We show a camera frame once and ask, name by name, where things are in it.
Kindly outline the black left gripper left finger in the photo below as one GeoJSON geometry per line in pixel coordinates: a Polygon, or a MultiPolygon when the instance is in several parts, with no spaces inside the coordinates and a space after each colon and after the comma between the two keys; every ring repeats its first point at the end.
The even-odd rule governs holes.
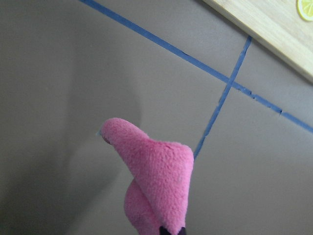
{"type": "Polygon", "coordinates": [[[161,224],[159,226],[159,234],[160,235],[171,235],[170,227],[167,223],[161,222],[161,224]]]}

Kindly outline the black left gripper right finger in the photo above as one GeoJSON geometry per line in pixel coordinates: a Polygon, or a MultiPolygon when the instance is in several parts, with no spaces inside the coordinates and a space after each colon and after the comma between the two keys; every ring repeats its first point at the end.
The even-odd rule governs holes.
{"type": "Polygon", "coordinates": [[[178,235],[187,235],[186,228],[185,227],[181,227],[180,231],[178,232],[178,235]]]}

